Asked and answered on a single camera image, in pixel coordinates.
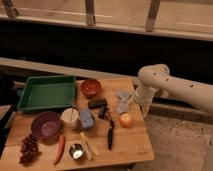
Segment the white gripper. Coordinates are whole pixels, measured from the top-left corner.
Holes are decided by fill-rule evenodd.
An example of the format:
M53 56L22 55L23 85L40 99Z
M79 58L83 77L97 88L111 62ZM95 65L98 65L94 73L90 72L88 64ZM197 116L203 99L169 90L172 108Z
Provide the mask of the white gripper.
M136 88L133 94L134 101L142 108L142 115L144 118L146 118L148 115L155 93L155 88L147 87L141 84Z

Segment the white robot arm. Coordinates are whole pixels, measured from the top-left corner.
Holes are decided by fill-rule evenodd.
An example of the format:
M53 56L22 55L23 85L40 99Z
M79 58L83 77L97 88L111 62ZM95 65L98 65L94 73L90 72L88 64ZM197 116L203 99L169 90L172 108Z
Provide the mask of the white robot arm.
M161 89L175 98L213 115L213 85L169 75L165 64L148 65L138 72L140 84L133 98L148 113L155 93Z

